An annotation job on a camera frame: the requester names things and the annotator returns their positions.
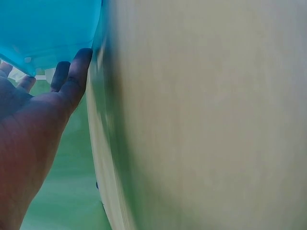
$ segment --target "finger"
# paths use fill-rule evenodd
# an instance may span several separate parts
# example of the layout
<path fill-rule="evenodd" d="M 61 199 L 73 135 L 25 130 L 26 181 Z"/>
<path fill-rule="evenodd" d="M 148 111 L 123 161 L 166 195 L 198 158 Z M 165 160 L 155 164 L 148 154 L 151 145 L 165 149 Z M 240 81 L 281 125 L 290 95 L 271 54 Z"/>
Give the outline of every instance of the finger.
<path fill-rule="evenodd" d="M 36 79 L 30 76 L 24 76 L 20 83 L 17 85 L 17 89 L 24 90 L 27 93 L 30 92 L 32 87 L 34 86 Z"/>
<path fill-rule="evenodd" d="M 70 103 L 71 113 L 78 106 L 84 95 L 87 71 L 91 63 L 92 55 L 92 49 L 85 48 L 79 50 L 71 63 L 67 81 L 59 91 Z"/>
<path fill-rule="evenodd" d="M 0 77 L 8 78 L 13 66 L 8 63 L 2 62 L 0 64 Z"/>
<path fill-rule="evenodd" d="M 51 92 L 59 92 L 62 85 L 66 82 L 70 65 L 70 62 L 67 61 L 58 63 L 51 83 Z"/>

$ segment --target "blue object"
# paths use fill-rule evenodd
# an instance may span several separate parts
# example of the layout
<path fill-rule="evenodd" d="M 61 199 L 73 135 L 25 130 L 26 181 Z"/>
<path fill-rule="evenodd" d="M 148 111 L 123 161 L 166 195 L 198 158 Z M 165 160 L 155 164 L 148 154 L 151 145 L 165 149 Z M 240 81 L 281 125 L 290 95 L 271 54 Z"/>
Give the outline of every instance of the blue object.
<path fill-rule="evenodd" d="M 91 48 L 101 0 L 0 0 L 0 59 L 35 76 Z"/>

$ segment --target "palm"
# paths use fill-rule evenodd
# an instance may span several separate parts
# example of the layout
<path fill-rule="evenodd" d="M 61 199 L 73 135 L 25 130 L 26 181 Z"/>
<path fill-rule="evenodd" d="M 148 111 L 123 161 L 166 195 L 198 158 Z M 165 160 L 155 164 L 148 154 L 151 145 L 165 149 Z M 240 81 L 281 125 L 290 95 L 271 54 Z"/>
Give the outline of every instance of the palm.
<path fill-rule="evenodd" d="M 59 63 L 51 92 L 37 97 L 29 94 L 34 78 L 26 76 L 14 87 L 7 80 L 12 67 L 0 66 L 0 203 L 13 200 L 18 213 L 26 211 L 51 168 L 65 125 L 84 94 L 91 57 L 92 51 L 83 49 L 72 64 Z M 5 215 L 0 209 L 0 217 Z"/>

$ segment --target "turquoise plastic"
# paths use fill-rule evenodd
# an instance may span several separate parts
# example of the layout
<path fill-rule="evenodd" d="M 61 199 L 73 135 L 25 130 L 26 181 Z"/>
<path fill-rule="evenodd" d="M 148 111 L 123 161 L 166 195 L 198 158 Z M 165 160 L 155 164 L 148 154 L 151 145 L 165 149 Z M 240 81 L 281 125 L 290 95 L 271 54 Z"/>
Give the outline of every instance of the turquoise plastic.
<path fill-rule="evenodd" d="M 0 59 L 35 76 L 92 47 L 101 0 L 0 0 Z"/>

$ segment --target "hand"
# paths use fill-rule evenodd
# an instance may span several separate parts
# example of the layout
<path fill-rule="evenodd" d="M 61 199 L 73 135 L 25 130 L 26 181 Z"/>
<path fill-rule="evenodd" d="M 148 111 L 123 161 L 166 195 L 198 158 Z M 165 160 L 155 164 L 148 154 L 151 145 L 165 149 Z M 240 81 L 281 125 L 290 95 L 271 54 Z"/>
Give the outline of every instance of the hand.
<path fill-rule="evenodd" d="M 0 230 L 19 229 L 53 163 L 68 119 L 84 95 L 91 49 L 60 62 L 51 92 L 29 94 L 35 78 L 14 87 L 12 66 L 0 65 Z"/>

